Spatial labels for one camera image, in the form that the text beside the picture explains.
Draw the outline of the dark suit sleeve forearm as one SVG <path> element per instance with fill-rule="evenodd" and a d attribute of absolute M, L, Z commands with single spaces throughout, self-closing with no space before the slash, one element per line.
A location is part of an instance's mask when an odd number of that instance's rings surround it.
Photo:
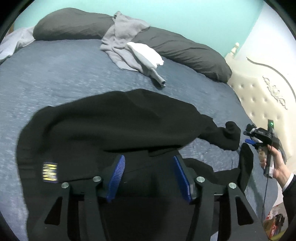
<path fill-rule="evenodd" d="M 288 218 L 288 228 L 283 238 L 284 240 L 292 240 L 295 238 L 295 174 L 291 174 L 287 184 L 283 187 L 282 193 Z"/>

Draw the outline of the person's right hand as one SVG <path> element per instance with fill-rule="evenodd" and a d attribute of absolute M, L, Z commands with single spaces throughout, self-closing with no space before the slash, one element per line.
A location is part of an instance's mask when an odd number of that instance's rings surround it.
<path fill-rule="evenodd" d="M 271 153 L 274 161 L 274 170 L 273 170 L 273 178 L 277 180 L 281 188 L 283 189 L 286 183 L 288 182 L 292 172 L 285 165 L 282 154 L 273 146 L 267 146 L 269 152 Z"/>

